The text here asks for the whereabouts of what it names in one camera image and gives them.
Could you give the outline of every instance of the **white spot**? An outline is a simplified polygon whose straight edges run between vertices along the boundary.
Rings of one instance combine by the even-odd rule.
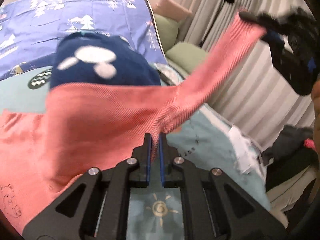
[[[110,79],[113,78],[117,70],[112,64],[106,62],[99,62],[93,66],[94,71],[102,78]]]
[[[125,37],[120,36],[120,38],[121,38],[123,41],[125,41],[125,42],[129,43],[129,41],[128,41]]]
[[[57,67],[58,70],[65,70],[75,64],[78,63],[78,59],[76,57],[67,57],[63,60]]]
[[[116,60],[113,51],[96,46],[83,46],[76,50],[76,58],[86,63],[112,62]]]

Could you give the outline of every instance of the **curtain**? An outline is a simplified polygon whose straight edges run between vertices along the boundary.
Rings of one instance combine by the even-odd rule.
[[[218,11],[221,0],[201,0],[185,41],[198,45]],[[204,43],[209,50],[228,27],[235,12],[245,8],[281,15],[290,6],[309,11],[304,0],[236,0],[225,3]],[[237,70],[211,98],[209,104],[218,113],[269,147],[285,124],[311,126],[314,121],[310,96],[298,96],[272,66],[268,44],[259,41]]]

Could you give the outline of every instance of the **pink pillow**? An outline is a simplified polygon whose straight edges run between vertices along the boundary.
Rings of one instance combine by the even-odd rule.
[[[173,0],[160,0],[153,8],[153,12],[177,22],[185,20],[192,14],[187,8],[184,8]]]

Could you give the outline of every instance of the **metal screw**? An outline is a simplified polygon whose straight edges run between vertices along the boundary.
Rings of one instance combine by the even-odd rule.
[[[222,170],[220,170],[219,168],[214,168],[211,172],[214,176],[220,176],[222,174]]]
[[[127,163],[128,163],[129,165],[136,164],[136,163],[137,163],[137,159],[131,157],[131,158],[127,159]]]
[[[176,164],[181,164],[184,162],[184,158],[182,157],[175,157],[173,160]]]
[[[97,174],[99,173],[99,169],[96,168],[96,167],[90,168],[89,171],[88,171],[88,173],[89,173],[90,175],[97,175]]]

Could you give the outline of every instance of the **sun drawing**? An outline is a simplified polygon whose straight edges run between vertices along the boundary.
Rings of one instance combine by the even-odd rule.
[[[162,227],[163,217],[166,216],[168,212],[179,214],[179,211],[168,209],[167,204],[164,201],[158,200],[157,195],[155,193],[153,193],[153,197],[155,198],[156,201],[153,203],[151,207],[146,207],[146,208],[151,210],[156,217],[160,218],[160,226]],[[165,197],[165,201],[169,198],[171,198],[171,196],[167,195]]]

